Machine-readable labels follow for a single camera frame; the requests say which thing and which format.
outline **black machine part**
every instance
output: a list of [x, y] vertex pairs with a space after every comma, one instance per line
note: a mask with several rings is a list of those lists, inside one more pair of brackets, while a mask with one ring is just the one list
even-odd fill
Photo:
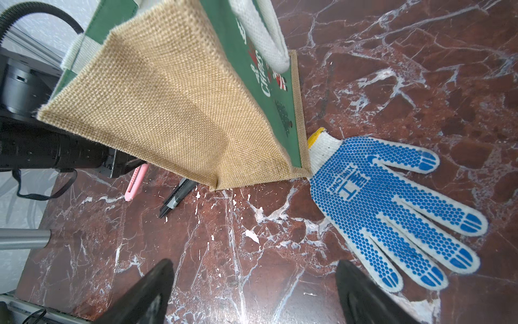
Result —
[[163, 259], [93, 324], [162, 324], [175, 273]]
[[347, 324], [419, 324], [349, 261], [338, 262], [336, 286]]
[[[26, 2], [0, 15], [0, 46], [18, 19], [38, 12], [61, 18], [76, 33], [83, 33], [82, 27], [59, 8]], [[145, 163], [35, 118], [37, 109], [47, 103], [60, 76], [61, 71], [55, 67], [0, 49], [0, 170], [55, 168], [69, 172], [74, 168], [98, 168], [101, 174], [117, 178]]]
[[0, 169], [96, 168], [108, 147], [79, 136], [0, 119]]

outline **black cable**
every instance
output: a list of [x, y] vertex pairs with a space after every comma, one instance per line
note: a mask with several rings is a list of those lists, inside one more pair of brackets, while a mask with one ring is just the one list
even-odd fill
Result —
[[9, 28], [11, 28], [18, 19], [32, 13], [48, 13], [65, 21], [76, 33], [81, 34], [84, 32], [81, 25], [75, 21], [71, 15], [59, 8], [42, 2], [23, 2], [7, 8], [0, 15], [0, 46], [4, 42], [4, 37]]
[[46, 313], [47, 313], [47, 310], [45, 308], [35, 311], [34, 313], [27, 316], [27, 318], [22, 322], [22, 324], [28, 323], [29, 319], [34, 318], [34, 317], [36, 317], [36, 315], [39, 314], [39, 316], [32, 322], [32, 324], [37, 324], [41, 321], [41, 319], [43, 319], [43, 317], [45, 316]]

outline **blue dotted glove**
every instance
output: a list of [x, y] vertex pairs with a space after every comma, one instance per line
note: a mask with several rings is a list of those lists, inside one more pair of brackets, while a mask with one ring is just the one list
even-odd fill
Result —
[[473, 250], [429, 219], [477, 236], [487, 231], [485, 217], [387, 167], [429, 173], [439, 165], [435, 153], [371, 137], [342, 141], [322, 131], [308, 140], [311, 196], [382, 288], [403, 288], [389, 259], [431, 290], [443, 289], [448, 279], [428, 256], [457, 273], [478, 269], [480, 259]]

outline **white rope handle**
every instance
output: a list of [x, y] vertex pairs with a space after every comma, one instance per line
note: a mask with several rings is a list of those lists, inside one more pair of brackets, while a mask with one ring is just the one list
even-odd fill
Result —
[[228, 2], [232, 12], [239, 19], [247, 35], [271, 69], [277, 73], [288, 71], [290, 56], [271, 1], [257, 0], [266, 27], [252, 0], [228, 0]]

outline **metal pole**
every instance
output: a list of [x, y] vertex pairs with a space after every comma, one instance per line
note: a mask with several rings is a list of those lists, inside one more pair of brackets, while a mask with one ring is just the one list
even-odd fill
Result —
[[50, 240], [50, 230], [0, 229], [0, 250], [41, 249]]

